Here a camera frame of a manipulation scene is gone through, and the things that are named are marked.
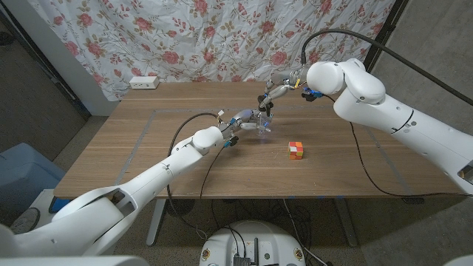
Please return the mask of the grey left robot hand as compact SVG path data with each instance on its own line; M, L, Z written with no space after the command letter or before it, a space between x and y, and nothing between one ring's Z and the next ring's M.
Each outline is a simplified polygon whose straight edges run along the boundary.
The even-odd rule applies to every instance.
M271 132L269 127L273 115L255 109L244 109L228 122L222 122L219 129L224 138L233 136L239 130L256 130L258 135Z

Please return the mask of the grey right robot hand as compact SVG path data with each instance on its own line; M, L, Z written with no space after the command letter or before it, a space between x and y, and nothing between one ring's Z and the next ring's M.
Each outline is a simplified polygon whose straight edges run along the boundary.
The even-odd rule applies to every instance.
M263 95L258 96L259 111L270 113L273 100L294 90L307 80L308 68L288 69L275 72L265 84Z

